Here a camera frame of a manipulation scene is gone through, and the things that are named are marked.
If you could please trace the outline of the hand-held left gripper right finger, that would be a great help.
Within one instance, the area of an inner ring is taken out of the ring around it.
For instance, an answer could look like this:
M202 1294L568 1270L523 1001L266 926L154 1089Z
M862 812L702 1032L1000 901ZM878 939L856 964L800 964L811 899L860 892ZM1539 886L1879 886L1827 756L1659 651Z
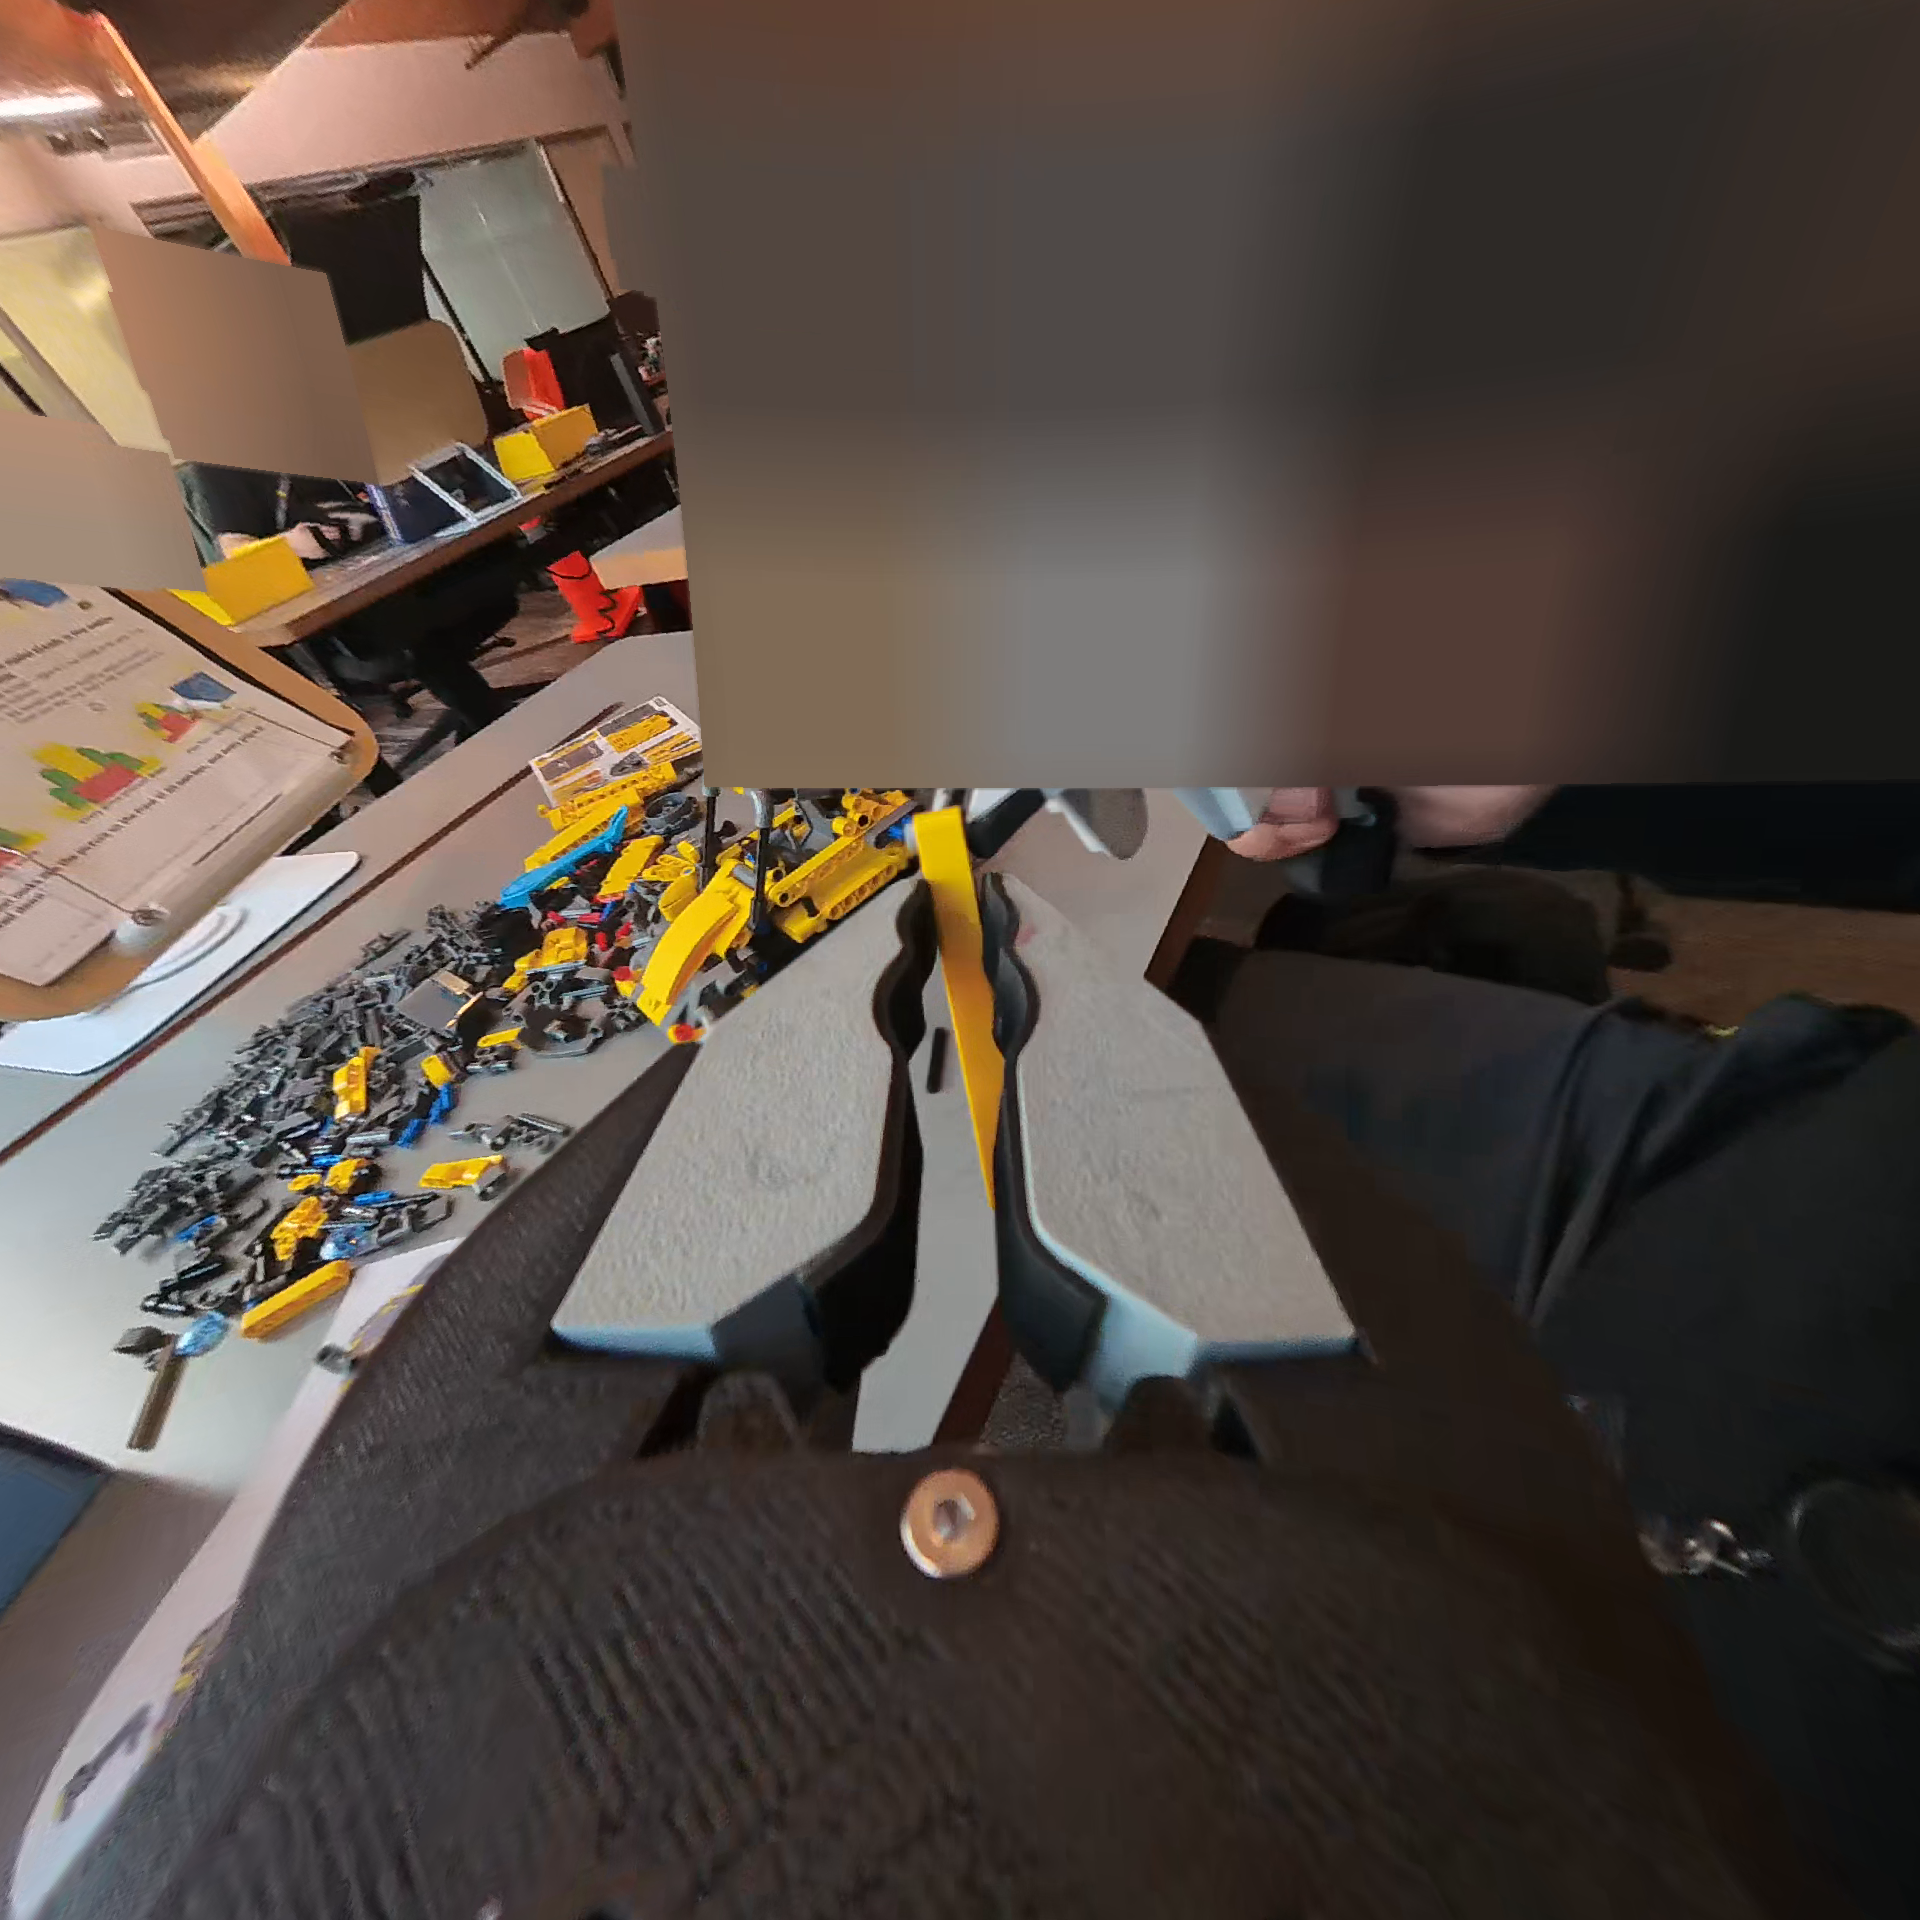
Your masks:
M1201 1025L1020 878L982 882L1001 1091L1000 1313L1112 1423L1147 1378L1347 1360L1361 1338Z

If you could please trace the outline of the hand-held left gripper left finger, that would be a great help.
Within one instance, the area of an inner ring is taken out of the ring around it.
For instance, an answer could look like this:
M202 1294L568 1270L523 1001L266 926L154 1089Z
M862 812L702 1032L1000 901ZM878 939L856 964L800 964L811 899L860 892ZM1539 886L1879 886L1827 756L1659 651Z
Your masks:
M928 971L928 887L904 878L719 1021L551 1334L853 1385L915 1302Z

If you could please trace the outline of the long yellow brick beam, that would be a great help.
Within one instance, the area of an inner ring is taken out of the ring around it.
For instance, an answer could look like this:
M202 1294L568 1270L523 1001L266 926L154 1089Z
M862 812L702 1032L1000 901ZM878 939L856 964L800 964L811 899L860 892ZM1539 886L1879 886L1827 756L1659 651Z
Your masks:
M918 812L918 865L932 901L932 926L949 1000L956 1067L962 1078L969 1134L987 1205L995 1205L995 1137L1001 1106L1001 1053L995 1044L995 996L983 971L967 816L956 803Z

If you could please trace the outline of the yellow brick toy car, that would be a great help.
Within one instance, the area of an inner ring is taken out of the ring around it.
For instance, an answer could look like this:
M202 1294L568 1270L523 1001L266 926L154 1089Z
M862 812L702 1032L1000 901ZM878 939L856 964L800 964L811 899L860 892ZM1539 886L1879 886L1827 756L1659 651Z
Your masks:
M662 924L634 1004L676 1044L706 1034L915 866L909 790L743 790L752 824L702 847L696 892Z

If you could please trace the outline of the grey desk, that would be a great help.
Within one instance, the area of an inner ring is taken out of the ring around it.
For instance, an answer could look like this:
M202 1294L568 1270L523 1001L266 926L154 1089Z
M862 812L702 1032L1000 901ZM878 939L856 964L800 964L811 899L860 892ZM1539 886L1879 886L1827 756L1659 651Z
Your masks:
M644 1026L591 1054L483 1072L451 1115L561 1119L551 1154L508 1151L495 1202L461 1198L418 1253L367 1265L342 1303L271 1340L193 1358L154 1452L123 1445L149 1375L110 1340L161 1276L97 1221L154 1164L149 1149L257 1026L329 982L367 939L418 926L435 901L495 897L541 839L529 756L644 698L693 711L689 635L622 638L518 702L392 795L329 850L361 865L342 899L139 1061L60 1095L3 1070L3 1424L112 1467L60 1548L3 1615L3 1746L30 1746L49 1697L65 1746L184 1560L247 1519L291 1415L334 1410L315 1445L328 1492L285 1496L271 1597L339 1647L459 1546L616 1458L689 1431L702 1367L678 1355L573 1348L547 1322L699 1053Z

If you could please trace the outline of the person's right hand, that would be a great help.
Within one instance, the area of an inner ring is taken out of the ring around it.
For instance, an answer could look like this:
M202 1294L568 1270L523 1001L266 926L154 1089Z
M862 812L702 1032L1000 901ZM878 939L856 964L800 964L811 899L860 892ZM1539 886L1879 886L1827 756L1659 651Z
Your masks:
M1397 833L1411 850L1494 847L1526 824L1552 784L1395 784ZM1340 827L1328 784L1283 784L1263 798L1255 827L1229 839L1249 861L1288 861L1321 850Z

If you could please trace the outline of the black backpack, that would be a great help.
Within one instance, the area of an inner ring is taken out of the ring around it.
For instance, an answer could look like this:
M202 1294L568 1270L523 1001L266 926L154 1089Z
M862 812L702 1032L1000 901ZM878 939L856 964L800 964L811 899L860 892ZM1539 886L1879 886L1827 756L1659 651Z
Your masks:
M1659 975L1672 939L1624 874L1611 907L1515 866L1450 866L1361 897L1283 897L1255 950L1414 968L1501 989L1607 1001L1613 975Z

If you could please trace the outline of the yellow grey sticker sheet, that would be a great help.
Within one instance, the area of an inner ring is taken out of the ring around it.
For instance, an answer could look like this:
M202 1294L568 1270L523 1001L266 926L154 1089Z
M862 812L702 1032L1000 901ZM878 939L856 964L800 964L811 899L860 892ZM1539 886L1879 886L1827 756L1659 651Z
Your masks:
M653 765L699 762L702 735L696 720L670 701L650 698L619 707L586 731L576 731L561 747L551 747L529 762L542 805L558 811L568 798L638 773Z

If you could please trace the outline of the pile of small brick parts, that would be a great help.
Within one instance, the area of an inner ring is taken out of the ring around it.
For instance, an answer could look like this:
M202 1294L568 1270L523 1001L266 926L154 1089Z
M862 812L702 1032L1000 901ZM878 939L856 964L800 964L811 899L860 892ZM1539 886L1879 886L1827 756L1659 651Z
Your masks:
M518 911L495 901L501 887L435 901L247 1034L91 1228L154 1272L139 1297L154 1329L123 1334L119 1352L155 1360L167 1334L228 1324L328 1265L422 1237L459 1194L496 1198L516 1154L568 1137L564 1119L464 1119L459 1106L474 1083L586 1060L638 1026L636 975L662 901L696 882L706 805L676 784L568 827L622 803L616 854Z

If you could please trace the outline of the wood rimmed grey table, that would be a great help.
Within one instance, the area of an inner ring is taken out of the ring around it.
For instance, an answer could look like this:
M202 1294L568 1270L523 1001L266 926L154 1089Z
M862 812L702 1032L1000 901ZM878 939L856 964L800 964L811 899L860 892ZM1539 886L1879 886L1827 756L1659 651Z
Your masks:
M608 590L685 585L683 508L667 508L591 553Z

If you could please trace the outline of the open instruction booklet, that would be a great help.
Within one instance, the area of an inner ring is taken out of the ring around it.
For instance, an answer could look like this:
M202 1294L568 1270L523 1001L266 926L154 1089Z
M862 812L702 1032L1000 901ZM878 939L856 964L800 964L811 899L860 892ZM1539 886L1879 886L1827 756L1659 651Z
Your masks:
M251 1476L155 1598L46 1774L13 1854L13 1916L34 1916L46 1904L52 1883L105 1827L161 1738L179 1723L294 1471L349 1388L352 1367L373 1355L393 1314L410 1309L459 1243L451 1237L373 1258L343 1285L324 1345Z

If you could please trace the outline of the yellow storage bin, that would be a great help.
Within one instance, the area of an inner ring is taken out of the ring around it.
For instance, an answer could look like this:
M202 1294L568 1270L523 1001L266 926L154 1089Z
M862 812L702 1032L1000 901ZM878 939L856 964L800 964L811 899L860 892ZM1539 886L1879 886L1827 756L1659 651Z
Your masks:
M312 577L299 543L278 533L244 539L219 561L202 564L202 593L195 593L195 605L225 625L240 625L263 610L299 600L310 590Z
M596 443L591 406L532 415L490 439L495 464L513 488L542 488Z

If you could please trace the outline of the blue cardboard kit box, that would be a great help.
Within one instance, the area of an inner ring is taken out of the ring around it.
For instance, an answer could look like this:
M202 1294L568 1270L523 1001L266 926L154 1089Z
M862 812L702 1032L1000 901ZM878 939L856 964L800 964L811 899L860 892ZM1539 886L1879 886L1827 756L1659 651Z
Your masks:
M43 1435L3 1424L3 1594L20 1597L112 1467Z

